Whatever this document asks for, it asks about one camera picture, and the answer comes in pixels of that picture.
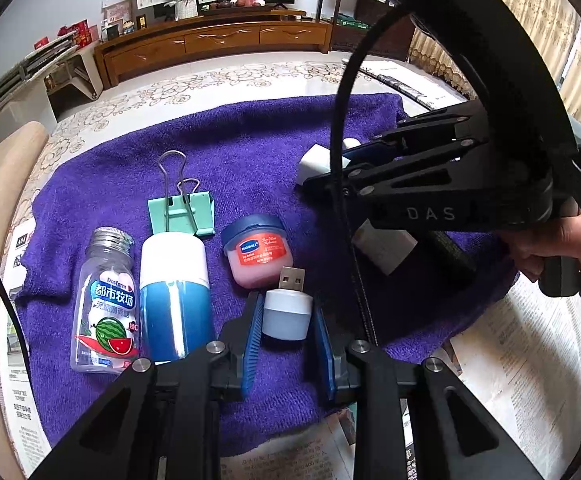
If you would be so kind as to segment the person's right hand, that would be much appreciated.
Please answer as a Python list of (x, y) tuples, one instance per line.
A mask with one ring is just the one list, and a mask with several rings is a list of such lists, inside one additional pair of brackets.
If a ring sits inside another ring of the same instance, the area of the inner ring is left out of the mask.
[(574, 258), (581, 271), (581, 214), (562, 218), (528, 231), (502, 231), (515, 266), (537, 281), (550, 257)]

